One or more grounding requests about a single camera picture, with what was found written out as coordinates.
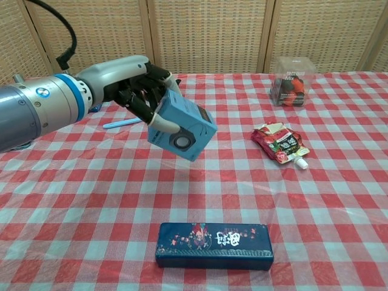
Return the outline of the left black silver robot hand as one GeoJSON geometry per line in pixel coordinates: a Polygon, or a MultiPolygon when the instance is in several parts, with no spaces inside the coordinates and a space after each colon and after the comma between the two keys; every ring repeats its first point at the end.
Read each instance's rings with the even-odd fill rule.
{"type": "Polygon", "coordinates": [[[76,77],[90,89],[94,105],[113,101],[161,132],[178,133],[180,126],[161,117],[156,108],[167,91],[181,96],[179,82],[143,55],[94,64],[76,77]]]}

